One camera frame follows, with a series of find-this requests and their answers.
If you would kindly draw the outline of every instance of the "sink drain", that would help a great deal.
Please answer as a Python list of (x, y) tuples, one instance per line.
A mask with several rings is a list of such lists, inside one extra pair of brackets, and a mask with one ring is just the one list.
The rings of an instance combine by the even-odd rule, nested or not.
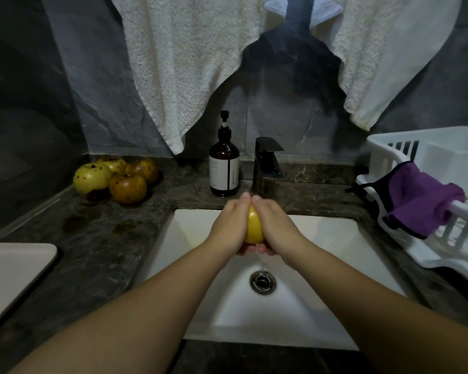
[(256, 293), (269, 295), (275, 290), (275, 278), (266, 271), (254, 272), (250, 277), (250, 285)]

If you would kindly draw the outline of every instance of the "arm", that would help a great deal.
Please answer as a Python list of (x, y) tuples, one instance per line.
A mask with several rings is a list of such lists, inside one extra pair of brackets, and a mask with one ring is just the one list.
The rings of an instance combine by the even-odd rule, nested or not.
[(206, 241), (20, 362), (24, 373), (162, 373), (217, 273), (241, 246), (250, 195), (229, 201)]
[(272, 200), (254, 196), (271, 248), (297, 270), (380, 372), (468, 373), (468, 327), (387, 289), (306, 239)]

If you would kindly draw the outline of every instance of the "sink basin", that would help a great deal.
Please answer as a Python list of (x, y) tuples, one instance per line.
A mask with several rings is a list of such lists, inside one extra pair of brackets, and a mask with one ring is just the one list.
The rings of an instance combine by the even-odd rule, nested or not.
[[(176, 210), (164, 226), (135, 286), (201, 244), (219, 213)], [(393, 291), (408, 296), (405, 284), (357, 222), (318, 216), (290, 217), (312, 242)], [(269, 295), (260, 295), (250, 283), (251, 275), (263, 270), (276, 281)], [(298, 272), (279, 256), (257, 253), (235, 256), (219, 272), (185, 338), (357, 350), (341, 323)]]

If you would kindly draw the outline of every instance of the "pump dispenser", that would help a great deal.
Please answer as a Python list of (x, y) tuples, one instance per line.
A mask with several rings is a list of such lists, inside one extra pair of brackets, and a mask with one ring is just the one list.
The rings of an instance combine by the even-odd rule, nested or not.
[(239, 190), (239, 149), (231, 143), (232, 131), (227, 126), (229, 111), (222, 110), (220, 118), (218, 143), (210, 148), (210, 188), (214, 195), (228, 197)]

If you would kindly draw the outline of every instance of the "forearm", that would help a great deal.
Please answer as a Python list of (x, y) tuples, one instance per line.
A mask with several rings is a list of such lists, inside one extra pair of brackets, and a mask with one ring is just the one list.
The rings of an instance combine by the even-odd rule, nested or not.
[(306, 239), (299, 246), (292, 266), (380, 371), (468, 372), (467, 327), (387, 289)]
[(204, 243), (54, 336), (12, 373), (165, 372), (229, 255)]

